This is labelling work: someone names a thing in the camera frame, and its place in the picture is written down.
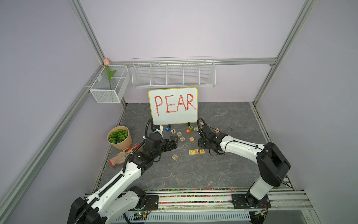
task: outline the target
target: white mesh basket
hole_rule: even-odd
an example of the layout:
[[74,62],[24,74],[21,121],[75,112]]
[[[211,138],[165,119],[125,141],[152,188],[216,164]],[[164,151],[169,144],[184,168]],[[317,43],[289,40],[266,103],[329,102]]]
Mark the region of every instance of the white mesh basket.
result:
[[136,88],[214,86],[216,83],[214,59],[171,58],[165,61],[133,59],[132,81]]
[[120,103],[130,80],[127,66],[108,65],[110,71],[116,70],[108,81],[108,75],[105,67],[101,70],[100,75],[96,78],[89,89],[99,103]]

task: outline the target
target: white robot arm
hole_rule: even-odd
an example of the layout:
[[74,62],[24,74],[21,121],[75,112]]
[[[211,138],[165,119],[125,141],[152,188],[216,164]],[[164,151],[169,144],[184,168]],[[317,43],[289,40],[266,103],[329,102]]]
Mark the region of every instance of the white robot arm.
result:
[[[260,177],[245,196],[248,206],[256,208],[273,187],[281,184],[281,180],[290,169],[290,164],[275,144],[269,142],[263,145],[242,141],[221,132],[213,132],[202,118],[197,122],[198,133],[201,136],[198,140],[200,149],[213,150],[219,155],[231,152],[258,164]],[[147,135],[149,125],[153,132]],[[162,131],[163,127],[153,126],[153,119],[150,119],[145,129],[145,139],[126,158],[122,171],[87,199],[76,199],[71,206],[67,224],[109,224],[130,209],[143,209],[146,192],[137,186],[131,187],[125,194],[123,191],[150,168],[163,152],[177,148],[178,137],[163,139]]]

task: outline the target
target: pink tulip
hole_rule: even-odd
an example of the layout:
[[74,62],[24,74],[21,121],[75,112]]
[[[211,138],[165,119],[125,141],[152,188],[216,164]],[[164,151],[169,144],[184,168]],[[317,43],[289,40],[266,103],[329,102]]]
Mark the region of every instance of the pink tulip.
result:
[[110,61],[107,58],[105,58],[105,59],[103,59],[103,64],[110,65]]

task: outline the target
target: black mounting plate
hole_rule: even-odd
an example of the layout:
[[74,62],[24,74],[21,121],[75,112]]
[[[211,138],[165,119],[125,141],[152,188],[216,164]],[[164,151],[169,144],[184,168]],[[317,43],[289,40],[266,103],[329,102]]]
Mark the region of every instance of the black mounting plate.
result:
[[150,207],[152,206],[152,211],[158,210],[158,204],[159,204],[159,196],[158,195],[146,195],[144,199],[144,208],[142,209],[149,211]]
[[207,149],[204,147],[204,140],[202,138],[198,139],[198,146],[199,146],[199,149]]
[[[250,209],[251,207],[248,206],[246,204],[246,199],[245,199],[245,195],[246,193],[242,193],[242,194],[232,194],[231,195],[231,198],[232,198],[232,201],[231,203],[234,205],[234,209]],[[268,195],[266,194],[262,199],[261,201],[265,201],[265,205],[266,207],[269,209],[271,208],[271,203],[268,199]],[[258,209],[265,209],[266,208],[262,203],[259,204],[256,208]]]

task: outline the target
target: potted plant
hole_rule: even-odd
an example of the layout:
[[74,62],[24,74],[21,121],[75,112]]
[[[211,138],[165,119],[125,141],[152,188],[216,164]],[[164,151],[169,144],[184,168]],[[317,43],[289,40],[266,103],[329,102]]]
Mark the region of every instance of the potted plant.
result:
[[119,150],[132,145],[132,138],[128,128],[118,126],[112,129],[107,135],[108,142]]

